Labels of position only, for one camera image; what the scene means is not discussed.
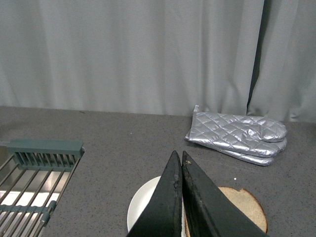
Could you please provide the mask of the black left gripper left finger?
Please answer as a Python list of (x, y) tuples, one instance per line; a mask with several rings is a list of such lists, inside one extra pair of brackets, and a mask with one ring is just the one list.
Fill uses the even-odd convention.
[(129, 237), (182, 235), (182, 166), (176, 151), (171, 153), (149, 203), (127, 235)]

